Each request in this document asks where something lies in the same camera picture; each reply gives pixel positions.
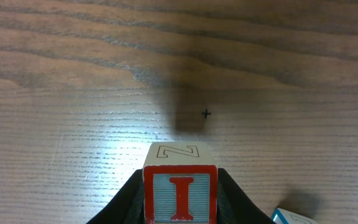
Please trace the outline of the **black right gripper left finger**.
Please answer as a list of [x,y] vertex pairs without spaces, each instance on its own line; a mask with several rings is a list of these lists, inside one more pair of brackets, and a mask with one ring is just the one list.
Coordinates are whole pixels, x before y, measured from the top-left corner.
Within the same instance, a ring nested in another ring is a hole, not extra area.
[[142,171],[136,170],[111,201],[86,224],[144,224]]

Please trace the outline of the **red letter I block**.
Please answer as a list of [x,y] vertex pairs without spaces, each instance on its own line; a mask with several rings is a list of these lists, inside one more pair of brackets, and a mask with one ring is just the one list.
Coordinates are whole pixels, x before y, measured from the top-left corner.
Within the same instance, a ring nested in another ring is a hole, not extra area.
[[217,222],[218,168],[203,142],[154,142],[142,169],[146,223]]

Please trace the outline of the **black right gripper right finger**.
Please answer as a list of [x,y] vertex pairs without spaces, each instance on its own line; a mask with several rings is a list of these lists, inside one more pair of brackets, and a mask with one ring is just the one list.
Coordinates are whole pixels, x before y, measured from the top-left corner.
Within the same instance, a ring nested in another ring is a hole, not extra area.
[[217,224],[275,224],[223,169],[218,169]]

